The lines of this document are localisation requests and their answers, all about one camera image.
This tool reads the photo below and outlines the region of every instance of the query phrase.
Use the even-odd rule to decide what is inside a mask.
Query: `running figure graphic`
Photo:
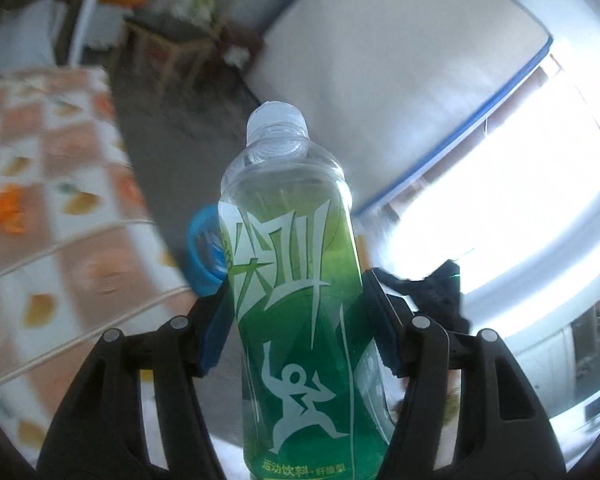
[[[336,396],[330,389],[320,382],[318,372],[314,372],[312,381],[318,389],[306,386],[306,372],[298,364],[290,363],[282,369],[282,380],[271,376],[270,347],[271,341],[264,343],[264,362],[262,364],[262,382],[277,398],[282,400],[282,418],[273,427],[273,447],[271,452],[278,454],[280,447],[291,435],[297,431],[314,426],[320,426],[331,438],[340,438],[349,433],[340,433],[326,413],[319,412],[314,402],[325,402]],[[298,374],[297,381],[291,377]],[[292,396],[302,395],[301,401],[306,406],[297,402]]]

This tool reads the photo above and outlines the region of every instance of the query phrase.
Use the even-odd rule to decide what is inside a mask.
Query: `plastic bottle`
[[[259,479],[374,477],[393,425],[342,168],[295,107],[267,102],[221,187],[247,466]]]

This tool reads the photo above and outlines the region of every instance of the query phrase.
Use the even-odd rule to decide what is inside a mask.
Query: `silver screw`
[[[487,330],[482,331],[482,339],[488,341],[489,343],[493,343],[498,340],[498,334],[495,330],[488,328]]]
[[[189,324],[189,320],[184,316],[174,317],[169,324],[176,330],[181,330]]]
[[[424,316],[416,316],[413,318],[413,325],[416,328],[421,328],[421,329],[425,329],[425,328],[429,328],[429,325],[431,325],[431,322],[429,321],[429,318],[424,317]]]
[[[104,333],[104,341],[106,341],[107,343],[112,343],[119,337],[120,330],[118,330],[117,328],[110,328]]]

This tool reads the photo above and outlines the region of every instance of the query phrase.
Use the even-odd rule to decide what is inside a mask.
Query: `checkered tablecloth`
[[[0,80],[9,183],[25,232],[0,226],[0,424],[33,462],[100,333],[154,330],[195,298],[144,206],[101,68]]]

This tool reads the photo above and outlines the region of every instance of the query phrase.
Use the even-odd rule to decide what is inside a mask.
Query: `white figure logo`
[[[229,266],[234,277],[235,314],[238,323],[266,296],[268,298],[264,310],[294,292],[310,288],[311,348],[314,347],[320,288],[329,285],[320,280],[322,244],[329,204],[330,200],[324,202],[314,211],[312,218],[296,216],[294,211],[290,211],[273,220],[259,222],[250,213],[243,218],[240,210],[233,204],[218,203],[218,212],[231,245],[233,259]],[[280,232],[281,272],[278,270],[277,254],[271,236],[275,232]],[[297,256],[293,259],[292,246],[298,248]],[[308,256],[311,256],[311,266],[308,265]]]
[[[318,372],[314,372],[312,381],[318,389],[307,386],[306,372],[298,364],[288,364],[282,369],[282,380],[271,376],[270,369],[270,346],[271,341],[264,343],[264,362],[262,364],[262,382],[267,389],[277,398],[282,400],[282,418],[273,427],[273,453],[278,453],[280,447],[291,435],[308,428],[309,426],[320,426],[331,438],[340,438],[349,433],[340,433],[326,413],[319,412],[314,402],[325,402],[333,399],[336,395],[320,382]],[[299,376],[293,381],[293,375]],[[292,396],[299,397],[300,402]]]

